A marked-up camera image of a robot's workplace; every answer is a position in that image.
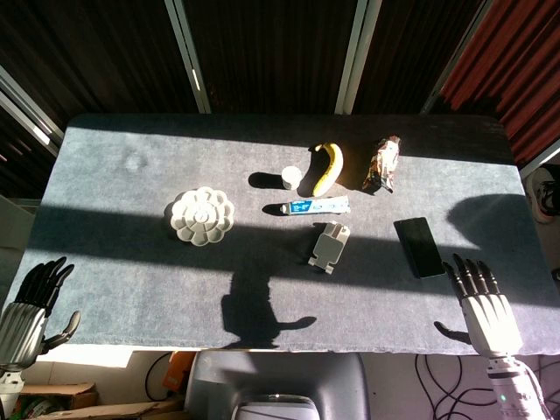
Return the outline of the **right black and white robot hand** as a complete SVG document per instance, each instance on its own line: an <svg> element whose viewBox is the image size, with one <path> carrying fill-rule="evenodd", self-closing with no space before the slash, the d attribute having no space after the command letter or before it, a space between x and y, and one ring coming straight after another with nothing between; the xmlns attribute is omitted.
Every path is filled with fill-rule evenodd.
<svg viewBox="0 0 560 420"><path fill-rule="evenodd" d="M522 337L507 297L501 293L491 269L482 261L454 254L454 265L443 263L451 281L467 330L453 331L436 321L446 338L472 346L488 359L513 356L522 348Z"/></svg>

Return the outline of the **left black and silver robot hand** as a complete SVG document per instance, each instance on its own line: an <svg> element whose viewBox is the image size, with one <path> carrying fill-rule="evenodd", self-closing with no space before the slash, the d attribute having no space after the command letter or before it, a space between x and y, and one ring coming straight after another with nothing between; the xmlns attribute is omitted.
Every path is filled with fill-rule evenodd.
<svg viewBox="0 0 560 420"><path fill-rule="evenodd" d="M68 342L81 322L75 311L62 332L47 338L48 320L67 277L74 266L62 256L56 261L41 263L24 277L15 300L9 303L1 317L1 370L21 372L30 367L38 356Z"/></svg>

